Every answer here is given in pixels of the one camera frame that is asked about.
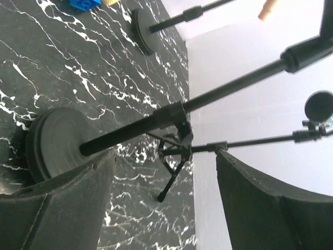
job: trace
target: black pole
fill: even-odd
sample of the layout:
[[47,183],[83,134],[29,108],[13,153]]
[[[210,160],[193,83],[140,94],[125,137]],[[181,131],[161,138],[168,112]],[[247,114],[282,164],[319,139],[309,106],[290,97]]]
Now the black pole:
[[111,133],[83,143],[80,146],[80,152],[84,156],[93,155],[156,128],[157,125],[155,123],[154,116],[148,116]]
[[[258,140],[249,140],[249,141],[241,141],[241,142],[215,142],[209,143],[207,145],[194,146],[191,148],[192,153],[201,153],[201,152],[215,152],[216,147],[219,145],[225,145],[226,148],[231,147],[244,147],[244,146],[254,146],[254,145],[262,145],[268,143],[277,143],[277,142],[287,142],[287,141],[295,141],[295,137],[293,135],[287,136],[278,136],[278,137],[270,137],[263,138]],[[163,155],[179,155],[181,153],[181,148],[175,149],[166,149],[163,150]]]
[[199,109],[205,105],[211,104],[218,99],[224,98],[237,91],[245,89],[257,82],[260,82],[268,77],[278,74],[288,68],[287,63],[281,59],[277,60],[269,65],[266,65],[252,73],[249,73],[243,77],[240,77],[234,81],[231,81],[221,87],[204,93],[188,102],[184,103],[184,109],[187,113],[190,113],[196,109]]
[[213,2],[211,4],[205,5],[203,7],[201,7],[201,6],[192,7],[190,9],[185,10],[182,14],[180,14],[178,16],[175,16],[173,18],[170,18],[168,20],[165,20],[163,22],[150,26],[149,30],[151,33],[156,33],[161,30],[164,30],[166,28],[169,28],[171,26],[175,26],[176,24],[179,24],[181,22],[192,21],[192,20],[202,16],[204,12],[217,8],[221,5],[229,3],[231,1],[233,1],[233,0],[219,0],[219,1]]
[[325,0],[320,35],[322,38],[333,37],[333,1]]
[[[226,97],[261,80],[280,73],[284,69],[286,69],[285,61],[278,60],[250,74],[247,74],[244,77],[231,81],[226,85],[212,90],[202,96],[198,96],[192,101],[186,102],[184,104],[184,109],[186,113],[192,112],[207,104],[215,102],[220,98]],[[111,133],[102,135],[101,137],[98,137],[92,141],[83,143],[80,146],[80,152],[84,156],[89,156],[115,146],[119,143],[135,138],[141,134],[147,133],[151,130],[157,129],[158,127],[159,125],[156,123],[154,115],[151,115],[120,129],[117,129]]]

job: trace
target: black metal rod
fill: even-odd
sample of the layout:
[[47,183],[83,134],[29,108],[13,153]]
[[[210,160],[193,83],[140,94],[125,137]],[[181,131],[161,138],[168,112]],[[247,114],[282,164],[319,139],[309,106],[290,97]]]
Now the black metal rod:
[[287,141],[294,141],[294,137],[292,135],[287,135],[287,136],[263,138],[263,139],[258,139],[258,140],[249,140],[249,141],[243,141],[243,142],[232,142],[232,143],[228,143],[228,148],[254,146],[254,145],[261,145],[261,144],[268,144],[268,143],[287,142]]
[[172,184],[174,183],[174,181],[176,180],[179,172],[181,171],[181,169],[183,168],[184,164],[185,164],[186,160],[182,159],[181,162],[179,163],[178,167],[176,168],[176,170],[172,173],[170,180],[168,181],[168,183],[166,184],[164,190],[159,194],[159,196],[157,197],[157,200],[159,202],[164,201],[166,194],[168,193],[169,189],[171,188]]
[[83,143],[80,146],[80,152],[84,156],[93,155],[119,143],[135,138],[148,131],[156,129],[158,126],[155,123],[153,116],[148,116],[111,133],[102,135],[89,142]]
[[325,0],[321,25],[321,37],[331,39],[333,37],[333,1]]
[[220,7],[221,5],[224,5],[224,4],[227,4],[229,2],[232,2],[233,0],[219,0],[219,1],[215,1],[213,3],[210,3],[210,4],[207,4],[207,5],[204,5],[202,7],[202,10],[203,12],[206,12],[208,10],[211,10],[211,9],[215,9],[217,7]]
[[[259,70],[249,73],[241,78],[227,83],[226,85],[184,103],[184,109],[187,113],[192,112],[207,104],[215,102],[220,98],[224,98],[261,80],[280,73],[285,70],[286,67],[286,63],[283,60],[273,62]],[[102,135],[92,141],[83,143],[80,146],[80,152],[84,156],[89,156],[157,128],[158,124],[155,122],[154,116],[151,115],[111,133]]]
[[[231,143],[215,142],[215,143],[209,143],[207,145],[194,146],[191,148],[191,151],[192,153],[214,152],[216,147],[219,145],[226,145],[227,148],[231,148],[231,147],[262,145],[262,144],[277,143],[277,142],[287,142],[287,141],[294,141],[294,137],[292,135],[287,135],[287,136],[278,136],[278,137],[263,138],[258,140],[249,140],[249,141],[231,142]],[[162,152],[164,156],[179,155],[181,153],[181,149],[180,148],[166,149],[163,150]]]
[[150,30],[151,33],[156,33],[156,32],[159,32],[161,30],[167,29],[171,26],[175,26],[176,24],[179,24],[179,23],[184,22],[184,21],[185,21],[184,15],[180,14],[178,16],[175,16],[173,18],[170,18],[168,20],[165,20],[163,22],[160,22],[160,23],[157,23],[153,26],[150,26],[149,30]]
[[173,141],[172,139],[169,139],[169,138],[166,138],[166,137],[162,137],[162,136],[159,136],[158,134],[155,134],[155,133],[152,133],[152,132],[148,132],[146,133],[147,135],[151,136],[151,137],[154,137],[156,139],[159,139],[159,140],[162,140],[162,141],[165,141],[169,144],[171,144],[172,146],[178,146],[180,147],[181,145],[175,141]]
[[[219,1],[213,2],[211,4],[207,4],[207,5],[203,6],[203,7],[201,7],[201,6],[195,6],[194,8],[196,8],[196,9],[200,8],[201,11],[202,11],[201,14],[203,14],[203,12],[206,12],[208,10],[217,8],[217,7],[221,6],[221,5],[229,3],[231,1],[234,1],[234,0],[219,0]],[[150,30],[151,33],[156,33],[156,32],[159,32],[161,30],[167,29],[169,27],[175,26],[176,24],[179,24],[181,22],[185,22],[185,21],[188,22],[188,21],[197,19],[199,16],[201,16],[201,15],[199,15],[199,16],[196,15],[197,14],[196,11],[194,12],[194,15],[192,16],[190,11],[191,11],[191,9],[188,9],[188,10],[184,11],[182,14],[180,14],[178,16],[175,16],[173,18],[167,19],[167,20],[165,20],[163,22],[160,22],[160,23],[157,23],[157,24],[155,24],[153,26],[150,26],[149,30]]]
[[234,81],[231,81],[221,87],[204,93],[188,102],[184,103],[184,109],[186,113],[192,112],[196,109],[202,108],[208,104],[211,104],[218,99],[224,98],[237,91],[245,89],[257,82],[260,82],[266,78],[269,78],[275,74],[278,74],[288,67],[287,63],[280,59],[271,64],[268,64],[256,71],[253,71],[243,77],[240,77]]

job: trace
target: microphone stand base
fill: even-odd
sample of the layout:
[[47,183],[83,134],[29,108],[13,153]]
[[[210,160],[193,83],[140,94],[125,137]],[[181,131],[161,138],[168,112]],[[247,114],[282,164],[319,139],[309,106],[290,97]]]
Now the microphone stand base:
[[135,40],[144,54],[154,54],[160,48],[161,40],[158,33],[151,33],[150,26],[156,24],[153,16],[148,10],[135,9],[132,12],[132,32]]
[[36,183],[82,166],[95,157],[85,157],[79,146],[99,136],[81,112],[71,108],[51,109],[29,128],[25,153]]

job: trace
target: black marble surface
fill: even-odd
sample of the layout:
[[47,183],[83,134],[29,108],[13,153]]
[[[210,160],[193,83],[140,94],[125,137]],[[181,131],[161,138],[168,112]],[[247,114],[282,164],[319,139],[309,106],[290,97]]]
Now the black marble surface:
[[[0,193],[33,184],[24,143],[40,113],[75,108],[105,134],[188,99],[184,42],[168,29],[160,33],[162,49],[143,56],[129,29],[137,7],[156,20],[168,17],[160,1],[122,0],[90,12],[68,0],[0,1]],[[116,147],[120,159],[98,249],[195,249],[191,166],[158,203],[170,174],[157,145],[142,135]]]

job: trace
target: white wall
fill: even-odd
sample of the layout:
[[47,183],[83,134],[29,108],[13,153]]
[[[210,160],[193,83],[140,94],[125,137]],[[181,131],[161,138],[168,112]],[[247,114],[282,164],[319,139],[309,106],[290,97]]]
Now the white wall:
[[[276,59],[286,47],[318,34],[323,1],[307,0],[284,20],[242,24],[187,41],[191,98]],[[193,145],[291,134],[302,129],[304,103],[333,91],[333,56],[298,72],[281,73],[191,113]],[[333,196],[333,139],[230,149],[252,167],[295,186]],[[194,156],[197,250],[231,249],[216,180],[214,154]]]
[[[183,13],[184,10],[197,5],[207,5],[214,0],[162,0],[171,17]],[[257,16],[265,0],[235,0],[234,2],[208,11],[200,18],[188,23],[177,25],[183,40],[194,38],[206,32],[225,25],[240,22],[252,16]]]

